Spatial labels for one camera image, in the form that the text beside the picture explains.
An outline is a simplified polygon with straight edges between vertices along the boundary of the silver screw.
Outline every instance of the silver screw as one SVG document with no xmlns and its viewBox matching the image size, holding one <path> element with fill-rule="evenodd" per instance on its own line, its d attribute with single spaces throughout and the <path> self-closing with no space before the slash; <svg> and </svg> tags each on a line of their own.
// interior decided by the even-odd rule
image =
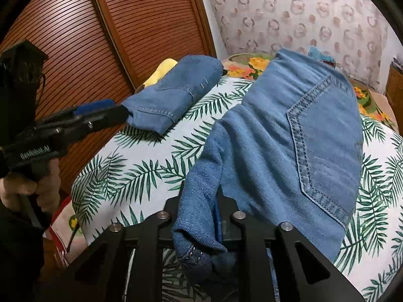
<svg viewBox="0 0 403 302">
<path fill-rule="evenodd" d="M 167 213 L 166 211 L 159 211 L 157 213 L 158 219 L 167 219 L 168 217 L 169 217 L 169 213 Z"/>
<path fill-rule="evenodd" d="M 285 221 L 283 223 L 280 224 L 280 227 L 282 230 L 285 230 L 286 232 L 289 232 L 291 230 L 293 230 L 294 226 L 291 225 L 289 222 Z"/>
<path fill-rule="evenodd" d="M 235 211 L 232 215 L 234 216 L 235 219 L 238 220 L 245 219 L 246 217 L 246 213 L 243 211 Z"/>
<path fill-rule="evenodd" d="M 111 232 L 117 233 L 122 230 L 123 225 L 121 223 L 113 223 L 112 225 L 109 225 L 108 228 Z"/>
</svg>

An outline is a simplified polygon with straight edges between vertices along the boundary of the black sleeve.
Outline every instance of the black sleeve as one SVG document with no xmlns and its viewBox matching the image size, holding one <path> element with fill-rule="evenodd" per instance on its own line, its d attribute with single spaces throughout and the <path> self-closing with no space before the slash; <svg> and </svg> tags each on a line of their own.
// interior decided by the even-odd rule
<svg viewBox="0 0 403 302">
<path fill-rule="evenodd" d="M 0 200 L 0 300 L 33 300 L 44 265 L 43 233 Z"/>
</svg>

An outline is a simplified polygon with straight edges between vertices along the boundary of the leaf print sheet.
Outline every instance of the leaf print sheet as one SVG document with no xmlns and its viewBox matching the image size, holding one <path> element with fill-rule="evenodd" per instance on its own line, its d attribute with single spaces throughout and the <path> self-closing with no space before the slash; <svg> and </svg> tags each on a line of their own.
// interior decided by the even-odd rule
<svg viewBox="0 0 403 302">
<path fill-rule="evenodd" d="M 203 151 L 215 120 L 242 100 L 253 82 L 222 77 L 159 136 L 126 126 L 87 164 L 72 187 L 88 244 L 113 222 L 142 222 L 162 210 Z M 376 301 L 403 260 L 403 139 L 361 115 L 363 164 L 355 212 L 335 266 L 367 301 Z M 191 287 L 172 250 L 164 251 L 163 301 L 210 300 Z"/>
</svg>

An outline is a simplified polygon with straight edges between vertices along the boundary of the denim fabric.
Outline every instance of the denim fabric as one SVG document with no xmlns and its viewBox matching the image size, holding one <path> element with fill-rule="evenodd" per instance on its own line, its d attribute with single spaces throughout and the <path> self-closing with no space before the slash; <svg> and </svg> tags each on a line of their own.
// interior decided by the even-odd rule
<svg viewBox="0 0 403 302">
<path fill-rule="evenodd" d="M 214 229 L 219 185 L 239 210 L 289 221 L 333 261 L 357 197 L 362 143 L 346 78 L 282 49 L 242 103 L 215 122 L 186 177 L 173 239 L 188 278 L 223 281 L 233 271 L 234 255 Z"/>
<path fill-rule="evenodd" d="M 205 55 L 187 55 L 156 84 L 128 97 L 127 123 L 164 134 L 198 99 L 218 83 L 222 75 L 219 60 Z"/>
</svg>

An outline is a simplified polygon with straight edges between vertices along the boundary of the hand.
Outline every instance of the hand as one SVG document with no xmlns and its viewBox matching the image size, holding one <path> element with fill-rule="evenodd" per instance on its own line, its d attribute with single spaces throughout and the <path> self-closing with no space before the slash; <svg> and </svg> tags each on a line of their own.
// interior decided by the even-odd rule
<svg viewBox="0 0 403 302">
<path fill-rule="evenodd" d="M 0 179 L 0 199 L 3 205 L 11 211 L 20 212 L 21 202 L 18 195 L 38 194 L 36 202 L 43 212 L 56 211 L 60 196 L 59 160 L 49 161 L 49 175 L 39 182 L 25 178 L 20 173 L 10 173 Z"/>
</svg>

